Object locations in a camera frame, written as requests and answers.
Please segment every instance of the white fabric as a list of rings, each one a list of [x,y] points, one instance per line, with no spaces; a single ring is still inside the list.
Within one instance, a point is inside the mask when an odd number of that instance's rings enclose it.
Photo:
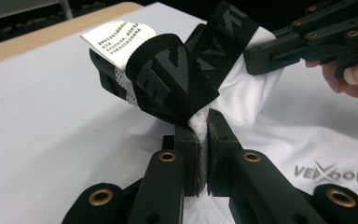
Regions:
[[[148,24],[158,34],[178,34],[184,41],[202,22],[162,4],[121,19]],[[101,182],[126,188],[142,177],[162,136],[173,134],[171,124],[101,87],[79,36],[0,63],[0,224],[61,223],[84,189]],[[240,88],[242,78],[229,80],[230,90]],[[299,172],[302,167],[312,172],[318,163],[322,168],[334,165],[341,174],[358,174],[358,100],[332,93],[320,68],[306,69],[302,63],[285,68],[270,88],[275,81],[273,76],[261,81],[269,91],[257,94],[257,109],[243,108],[242,101],[238,107],[219,102],[240,99],[245,92],[221,90],[214,103],[243,147],[266,153],[296,187],[308,192],[330,180],[309,179]],[[248,85],[244,90],[257,86]],[[358,193],[356,179],[340,179],[339,184]],[[199,198],[185,199],[184,223],[234,222],[227,198],[203,191]]]

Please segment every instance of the white printed label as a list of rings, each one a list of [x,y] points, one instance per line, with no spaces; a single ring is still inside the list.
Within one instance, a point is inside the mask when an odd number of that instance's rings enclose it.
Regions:
[[[111,21],[81,37],[96,53],[124,72],[133,52],[155,35],[152,28],[141,23]]]

